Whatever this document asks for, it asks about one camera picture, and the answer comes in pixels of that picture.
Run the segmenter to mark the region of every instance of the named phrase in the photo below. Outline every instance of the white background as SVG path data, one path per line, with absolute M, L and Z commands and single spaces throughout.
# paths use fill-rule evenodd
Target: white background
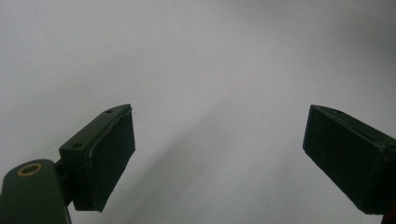
M 392 0 L 3 0 L 0 176 L 130 103 L 136 152 L 74 223 L 380 223 L 304 154 L 309 106 L 396 136 Z

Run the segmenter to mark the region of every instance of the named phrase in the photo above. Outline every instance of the round hole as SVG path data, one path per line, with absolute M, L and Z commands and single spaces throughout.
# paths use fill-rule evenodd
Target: round hole
M 30 175 L 37 173 L 40 169 L 41 169 L 40 163 L 33 163 L 33 164 L 25 165 L 18 171 L 18 175 L 19 176 L 30 176 Z
M 80 147 L 82 147 L 82 143 L 75 143 L 73 145 L 73 148 L 80 148 Z

